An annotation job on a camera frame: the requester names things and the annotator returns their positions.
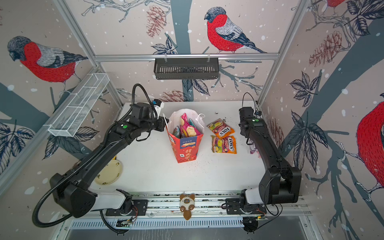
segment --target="plush toy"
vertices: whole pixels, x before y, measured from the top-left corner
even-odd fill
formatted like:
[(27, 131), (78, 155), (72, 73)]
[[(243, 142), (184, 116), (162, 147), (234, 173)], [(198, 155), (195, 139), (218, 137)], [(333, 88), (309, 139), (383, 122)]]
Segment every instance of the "plush toy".
[(183, 213), (185, 220), (189, 220), (192, 217), (191, 210), (195, 208), (195, 195), (191, 194), (186, 196), (180, 195), (180, 211)]

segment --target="white table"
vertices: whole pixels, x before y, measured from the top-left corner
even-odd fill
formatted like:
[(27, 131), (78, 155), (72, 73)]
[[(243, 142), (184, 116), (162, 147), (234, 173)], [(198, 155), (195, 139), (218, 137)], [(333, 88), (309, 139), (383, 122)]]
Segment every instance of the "white table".
[[(245, 101), (244, 106), (253, 107), (253, 102)], [(147, 140), (134, 141), (117, 155), (123, 171), (114, 183), (103, 186), (92, 183), (91, 188), (123, 189), (131, 194), (203, 194), (258, 187), (265, 169), (262, 159), (257, 153), (250, 154), (246, 138), (240, 135), (238, 110), (241, 101), (170, 102), (165, 103), (162, 113), (169, 117), (183, 108), (204, 113), (205, 125), (218, 118), (225, 119), (235, 130), (233, 136), (236, 138), (237, 154), (213, 153), (211, 135), (214, 134), (205, 127), (197, 159), (177, 163), (166, 130), (152, 131)], [(128, 110), (129, 104), (126, 103), (120, 117)], [(143, 133), (140, 138), (146, 136), (147, 133)]]

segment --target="bullfinch illustration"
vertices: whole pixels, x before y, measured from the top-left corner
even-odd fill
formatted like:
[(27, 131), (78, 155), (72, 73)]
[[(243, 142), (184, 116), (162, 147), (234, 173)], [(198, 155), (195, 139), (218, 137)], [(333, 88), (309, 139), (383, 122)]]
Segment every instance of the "bullfinch illustration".
[(370, 113), (363, 117), (358, 125), (356, 137), (358, 154), (349, 153), (345, 151), (341, 142), (336, 143), (340, 144), (344, 151), (342, 161), (345, 159), (346, 154), (360, 159), (376, 178), (377, 184), (371, 190), (367, 190), (359, 182), (355, 183), (367, 192), (368, 198), (364, 200), (371, 202), (371, 193), (384, 188), (384, 102), (379, 103)]
[(265, 53), (255, 46), (243, 33), (240, 27), (236, 26), (227, 16), (224, 8), (213, 7), (208, 10), (204, 17), (207, 20), (208, 39), (216, 48), (221, 51), (235, 52), (238, 49), (250, 48)]
[(75, 75), (75, 68), (79, 62), (88, 59), (79, 54), (63, 51), (60, 48), (47, 47), (32, 42), (24, 36), (17, 36), (8, 42), (8, 51), (13, 61), (20, 60), (35, 76), (41, 80), (64, 84), (65, 81)]

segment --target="black basket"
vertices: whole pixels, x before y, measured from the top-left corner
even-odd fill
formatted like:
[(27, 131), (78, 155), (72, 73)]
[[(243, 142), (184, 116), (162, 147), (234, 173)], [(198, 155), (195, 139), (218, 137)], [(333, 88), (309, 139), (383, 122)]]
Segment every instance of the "black basket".
[(156, 79), (217, 79), (218, 58), (156, 58)]

